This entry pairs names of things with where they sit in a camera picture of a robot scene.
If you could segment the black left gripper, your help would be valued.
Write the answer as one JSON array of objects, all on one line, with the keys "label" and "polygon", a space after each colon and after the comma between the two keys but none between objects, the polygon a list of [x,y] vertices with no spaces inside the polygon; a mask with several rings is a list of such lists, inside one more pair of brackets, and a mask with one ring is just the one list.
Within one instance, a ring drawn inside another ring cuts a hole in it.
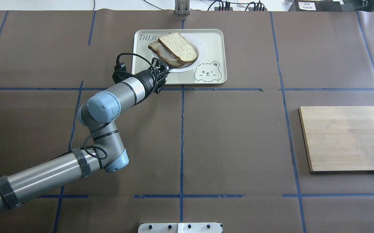
[{"label": "black left gripper", "polygon": [[148,68],[143,71],[143,78],[146,79],[147,84],[147,95],[152,93],[160,94],[163,86],[166,84],[166,78],[168,74],[174,69],[173,67],[161,66],[161,60],[159,58],[152,58],[152,68]]}]

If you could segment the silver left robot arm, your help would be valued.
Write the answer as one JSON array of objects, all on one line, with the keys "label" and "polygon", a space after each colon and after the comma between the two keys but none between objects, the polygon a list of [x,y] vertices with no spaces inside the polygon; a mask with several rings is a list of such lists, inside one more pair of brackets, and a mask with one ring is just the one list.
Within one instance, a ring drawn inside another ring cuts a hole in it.
[{"label": "silver left robot arm", "polygon": [[118,56],[112,75],[115,84],[94,94],[76,113],[75,118],[90,131],[83,146],[25,171],[0,177],[0,213],[22,207],[95,171],[115,172],[128,165],[129,157],[114,121],[152,93],[159,94],[173,70],[157,58],[148,65],[134,75],[126,71]]}]

